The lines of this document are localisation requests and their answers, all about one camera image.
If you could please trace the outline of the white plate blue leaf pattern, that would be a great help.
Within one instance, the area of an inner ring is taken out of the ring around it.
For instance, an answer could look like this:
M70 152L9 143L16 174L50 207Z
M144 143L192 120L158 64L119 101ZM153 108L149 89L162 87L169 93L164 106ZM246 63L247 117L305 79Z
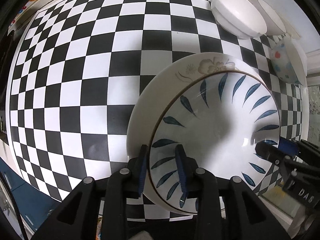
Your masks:
M265 84L240 71L211 74L179 92L160 115L148 152L151 186L163 204L195 214L196 200L184 196L178 175L178 145L199 167L224 179L239 176L255 189L271 166L255 146L276 147L279 139L279 111Z

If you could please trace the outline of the white plate grey flower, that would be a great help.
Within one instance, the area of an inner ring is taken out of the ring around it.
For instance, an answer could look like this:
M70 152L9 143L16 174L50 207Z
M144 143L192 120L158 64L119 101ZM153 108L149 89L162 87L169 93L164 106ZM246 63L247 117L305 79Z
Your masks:
M224 71L240 71L250 74L264 84L262 78L252 67L239 59L220 53L200 53L184 57L156 75L140 95L129 121L127 130L129 157L135 157L139 146L143 144L150 148L150 138L160 115L179 92L203 77ZM161 202L151 186L148 171L144 193L149 200L164 209L189 214L175 211Z

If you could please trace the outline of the white bowl coloured dots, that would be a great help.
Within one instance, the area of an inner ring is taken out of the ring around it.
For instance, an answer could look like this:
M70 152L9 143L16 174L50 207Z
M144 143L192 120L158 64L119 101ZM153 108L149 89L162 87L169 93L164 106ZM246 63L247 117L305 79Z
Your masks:
M271 62L277 77L283 82L306 84L307 57L294 38L285 36L274 46Z

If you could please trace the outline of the white bowl thin rim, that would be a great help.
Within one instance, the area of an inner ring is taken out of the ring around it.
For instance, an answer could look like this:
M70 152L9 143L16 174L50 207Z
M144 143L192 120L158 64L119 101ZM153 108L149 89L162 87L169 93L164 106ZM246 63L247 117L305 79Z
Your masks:
M277 12L264 0L257 0L258 7L257 9L264 18L267 26L266 35L283 35L286 33L285 25L277 14Z

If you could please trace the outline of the checkered black white mat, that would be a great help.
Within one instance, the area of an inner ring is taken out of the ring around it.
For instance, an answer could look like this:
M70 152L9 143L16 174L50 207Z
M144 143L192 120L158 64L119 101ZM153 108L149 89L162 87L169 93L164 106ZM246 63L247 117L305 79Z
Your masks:
M272 91L281 135L300 139L298 86L270 61L277 37L240 40L217 25L211 0L59 0L39 11L19 41L6 101L18 174L52 200L82 178L127 161L133 107L148 83L188 55L225 53L249 64Z

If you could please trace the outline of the plain white bowl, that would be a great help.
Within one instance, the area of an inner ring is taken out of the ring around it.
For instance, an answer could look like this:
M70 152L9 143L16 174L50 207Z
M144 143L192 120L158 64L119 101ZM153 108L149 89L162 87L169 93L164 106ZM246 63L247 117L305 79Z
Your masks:
M216 22L240 39L260 37L267 32L266 22L249 0L211 0Z

